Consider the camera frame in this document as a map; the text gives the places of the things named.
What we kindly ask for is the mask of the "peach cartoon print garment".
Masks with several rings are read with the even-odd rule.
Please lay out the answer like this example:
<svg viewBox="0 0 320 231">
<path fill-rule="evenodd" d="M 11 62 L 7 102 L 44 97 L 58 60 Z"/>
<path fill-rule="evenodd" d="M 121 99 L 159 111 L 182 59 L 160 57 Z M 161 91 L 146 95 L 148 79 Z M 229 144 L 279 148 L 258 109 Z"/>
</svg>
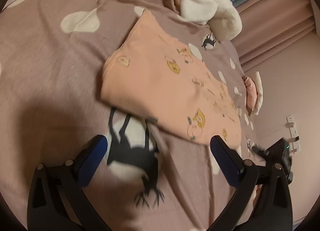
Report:
<svg viewBox="0 0 320 231">
<path fill-rule="evenodd" d="M 227 85 L 148 10 L 105 62 L 101 98 L 186 140 L 209 144 L 219 135 L 230 148 L 241 143 Z"/>
</svg>

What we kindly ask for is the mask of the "white wall socket strip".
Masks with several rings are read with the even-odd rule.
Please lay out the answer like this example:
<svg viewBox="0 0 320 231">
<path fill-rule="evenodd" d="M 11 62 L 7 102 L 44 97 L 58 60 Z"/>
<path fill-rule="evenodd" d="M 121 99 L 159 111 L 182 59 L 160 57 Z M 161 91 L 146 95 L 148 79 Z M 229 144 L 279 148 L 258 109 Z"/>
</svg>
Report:
<svg viewBox="0 0 320 231">
<path fill-rule="evenodd" d="M 291 140 L 290 143 L 292 144 L 292 152 L 300 152 L 300 137 L 297 131 L 295 119 L 293 115 L 289 115 L 286 117 L 287 123 L 286 126 L 289 128 Z"/>
</svg>

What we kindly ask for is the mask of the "white fluffy blanket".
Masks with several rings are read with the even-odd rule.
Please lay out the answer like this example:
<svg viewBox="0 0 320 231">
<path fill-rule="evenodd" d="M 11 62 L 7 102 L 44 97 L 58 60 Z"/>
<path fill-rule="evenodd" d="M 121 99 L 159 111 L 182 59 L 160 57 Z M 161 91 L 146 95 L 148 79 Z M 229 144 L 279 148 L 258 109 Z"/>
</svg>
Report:
<svg viewBox="0 0 320 231">
<path fill-rule="evenodd" d="M 232 40 L 242 31 L 240 14 L 231 0 L 178 0 L 178 5 L 184 19 L 209 25 L 219 41 Z"/>
</svg>

